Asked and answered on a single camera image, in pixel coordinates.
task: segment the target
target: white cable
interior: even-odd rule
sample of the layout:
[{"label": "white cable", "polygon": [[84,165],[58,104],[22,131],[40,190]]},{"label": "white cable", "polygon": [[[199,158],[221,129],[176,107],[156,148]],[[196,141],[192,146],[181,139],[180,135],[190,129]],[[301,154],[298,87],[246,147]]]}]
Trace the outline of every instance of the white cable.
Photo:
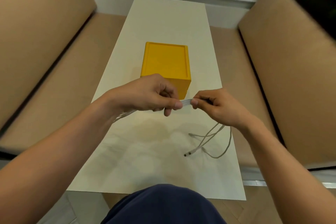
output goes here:
[{"label": "white cable", "polygon": [[[182,106],[190,105],[191,100],[192,100],[192,99],[184,99],[184,100],[181,100],[181,102],[182,102]],[[119,115],[119,116],[115,119],[115,121],[120,120],[120,119],[122,119],[122,118],[124,118],[124,117],[126,117],[126,116],[128,116],[128,115],[130,115],[130,114],[132,114],[132,113],[135,112],[135,111],[136,111],[136,110],[132,110],[132,111],[130,111],[130,112],[124,112],[124,113],[122,113],[121,115]],[[203,139],[202,139],[202,141],[199,143],[199,145],[198,145],[195,149],[193,149],[193,150],[191,150],[191,151],[188,151],[186,154],[184,154],[184,156],[185,156],[185,157],[190,156],[191,154],[194,154],[194,153],[195,153],[196,151],[198,151],[199,149],[202,149],[202,151],[203,151],[204,153],[208,154],[211,158],[220,158],[221,156],[223,156],[223,155],[227,152],[227,150],[228,150],[228,148],[229,148],[229,146],[230,146],[230,143],[231,143],[231,138],[232,138],[232,129],[231,129],[231,127],[230,127],[230,138],[229,138],[229,143],[228,143],[228,145],[227,145],[225,151],[224,151],[222,154],[220,154],[218,157],[214,157],[214,156],[212,156],[211,154],[209,154],[208,151],[204,148],[204,145],[207,144],[212,138],[214,138],[214,137],[216,136],[216,134],[217,134],[219,131],[221,131],[221,130],[225,127],[224,125],[222,125],[222,126],[217,130],[217,132],[215,132],[215,133],[213,133],[213,134],[210,134],[210,132],[211,132],[214,128],[216,128],[218,124],[219,124],[219,123],[217,123],[212,129],[210,129],[209,132],[208,132],[205,136],[200,136],[200,135],[196,135],[196,134],[194,134],[194,133],[189,133],[190,136],[203,137]],[[205,143],[203,143],[203,141],[204,141],[207,137],[210,137],[210,138],[209,138]]]}]

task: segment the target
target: storage box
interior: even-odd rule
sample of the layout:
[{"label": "storage box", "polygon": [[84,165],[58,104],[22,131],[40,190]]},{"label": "storage box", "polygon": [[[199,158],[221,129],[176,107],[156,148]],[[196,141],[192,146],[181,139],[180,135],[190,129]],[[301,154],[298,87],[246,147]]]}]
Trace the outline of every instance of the storage box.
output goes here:
[{"label": "storage box", "polygon": [[174,84],[179,99],[184,99],[191,82],[188,47],[147,42],[141,76],[155,73],[161,74]]}]

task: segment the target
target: forearm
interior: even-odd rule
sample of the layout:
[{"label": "forearm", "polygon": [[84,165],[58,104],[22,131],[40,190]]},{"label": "forearm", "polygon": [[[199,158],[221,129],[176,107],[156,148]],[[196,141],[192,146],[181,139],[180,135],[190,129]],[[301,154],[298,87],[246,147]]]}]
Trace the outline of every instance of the forearm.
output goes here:
[{"label": "forearm", "polygon": [[334,196],[255,117],[241,132],[249,142],[283,223],[336,223]]},{"label": "forearm", "polygon": [[0,223],[36,223],[61,197],[119,114],[105,94],[0,170]]}]

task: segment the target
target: white table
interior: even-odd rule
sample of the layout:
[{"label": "white table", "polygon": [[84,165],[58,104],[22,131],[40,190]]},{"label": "white table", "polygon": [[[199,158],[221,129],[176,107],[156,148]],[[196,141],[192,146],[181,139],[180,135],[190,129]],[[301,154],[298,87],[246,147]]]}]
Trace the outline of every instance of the white table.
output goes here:
[{"label": "white table", "polygon": [[[178,0],[134,0],[93,100],[107,90],[140,77],[145,43],[183,44],[189,49],[191,84],[198,90],[221,88],[221,79],[204,4]],[[68,190],[132,193],[158,183],[171,183],[207,198],[245,200],[234,142],[212,159],[202,151],[183,154],[216,124],[191,106],[173,111],[135,112],[114,123]],[[221,154],[229,140],[222,130],[206,149]]]}]

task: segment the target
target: person's left hand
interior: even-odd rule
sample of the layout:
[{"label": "person's left hand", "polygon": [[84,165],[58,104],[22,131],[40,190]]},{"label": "person's left hand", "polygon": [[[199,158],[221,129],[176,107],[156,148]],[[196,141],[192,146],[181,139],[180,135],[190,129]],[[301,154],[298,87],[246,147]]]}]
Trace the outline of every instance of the person's left hand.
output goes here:
[{"label": "person's left hand", "polygon": [[107,94],[112,98],[114,105],[123,112],[165,109],[164,115],[169,116],[172,109],[183,107],[175,86],[159,74],[141,77],[111,89]]}]

